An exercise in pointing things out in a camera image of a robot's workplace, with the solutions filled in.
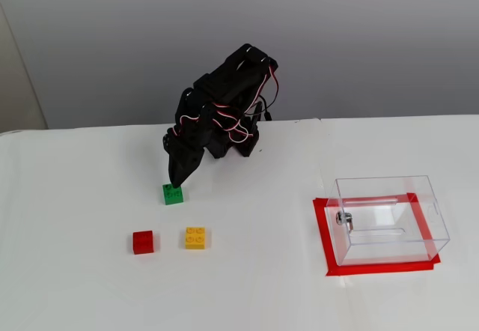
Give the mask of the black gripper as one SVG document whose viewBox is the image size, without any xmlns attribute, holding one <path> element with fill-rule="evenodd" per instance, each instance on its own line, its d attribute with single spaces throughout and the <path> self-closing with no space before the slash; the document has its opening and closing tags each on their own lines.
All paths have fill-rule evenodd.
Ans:
<svg viewBox="0 0 479 331">
<path fill-rule="evenodd" d="M 173 187 L 181 186 L 201 164 L 203 148 L 210 142 L 215 128 L 215 111 L 212 103 L 196 109 L 185 103 L 178 106 L 175 124 L 163 137 L 163 147 L 169 155 L 168 175 Z M 187 155 L 183 148 L 190 150 Z"/>
</svg>

